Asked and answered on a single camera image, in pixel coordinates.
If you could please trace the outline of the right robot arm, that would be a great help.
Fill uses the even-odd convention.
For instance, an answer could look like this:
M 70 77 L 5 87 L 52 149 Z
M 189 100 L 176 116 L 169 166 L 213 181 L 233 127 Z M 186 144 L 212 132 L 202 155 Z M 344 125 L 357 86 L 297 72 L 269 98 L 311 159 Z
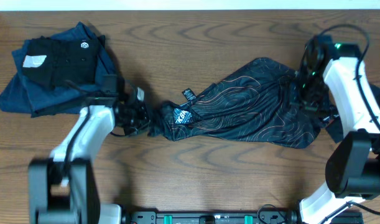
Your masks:
M 288 223 L 332 223 L 346 209 L 380 196 L 380 108 L 366 77 L 365 53 L 326 34 L 305 44 L 289 103 L 310 115 L 331 115 L 332 94 L 343 140 L 326 163 L 325 182 L 288 214 Z

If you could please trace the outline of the black jersey with orange lines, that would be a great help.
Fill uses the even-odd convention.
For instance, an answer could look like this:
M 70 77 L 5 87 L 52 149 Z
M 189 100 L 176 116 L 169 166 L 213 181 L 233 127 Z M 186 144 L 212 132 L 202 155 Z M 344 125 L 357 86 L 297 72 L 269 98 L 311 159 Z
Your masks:
M 288 88 L 296 78 L 297 72 L 288 66 L 256 58 L 182 105 L 164 102 L 148 135 L 170 141 L 210 136 L 306 148 L 321 128 L 289 103 Z

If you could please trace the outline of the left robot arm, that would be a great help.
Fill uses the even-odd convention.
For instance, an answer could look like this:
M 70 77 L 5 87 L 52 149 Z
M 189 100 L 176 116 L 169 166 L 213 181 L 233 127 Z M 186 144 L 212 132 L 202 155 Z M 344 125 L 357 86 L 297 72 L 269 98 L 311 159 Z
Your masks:
M 139 134 L 151 123 L 144 90 L 130 81 L 119 84 L 106 75 L 99 91 L 65 82 L 84 97 L 78 121 L 48 158 L 28 166 L 30 223 L 129 223 L 122 206 L 101 202 L 93 162 L 115 127 L 125 136 Z

